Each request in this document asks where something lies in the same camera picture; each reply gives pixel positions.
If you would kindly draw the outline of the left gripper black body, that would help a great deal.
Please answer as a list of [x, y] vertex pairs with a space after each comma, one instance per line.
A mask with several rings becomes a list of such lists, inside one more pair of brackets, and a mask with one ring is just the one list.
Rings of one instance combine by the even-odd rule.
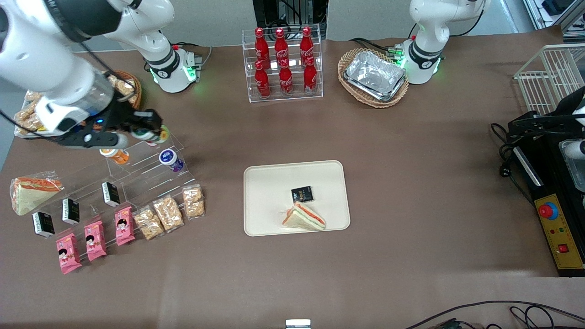
[[551, 112], [546, 115], [533, 115], [532, 125], [541, 135], [580, 137], [583, 135], [584, 118], [583, 112], [577, 114], [556, 114]]

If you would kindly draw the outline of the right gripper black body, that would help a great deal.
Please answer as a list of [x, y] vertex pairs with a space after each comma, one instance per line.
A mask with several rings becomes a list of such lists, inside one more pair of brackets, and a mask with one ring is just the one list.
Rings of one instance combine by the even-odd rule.
[[139, 127], [139, 117], [130, 105], [113, 102], [101, 111], [94, 107], [61, 106], [50, 103], [50, 132], [57, 139], [119, 139], [118, 131]]

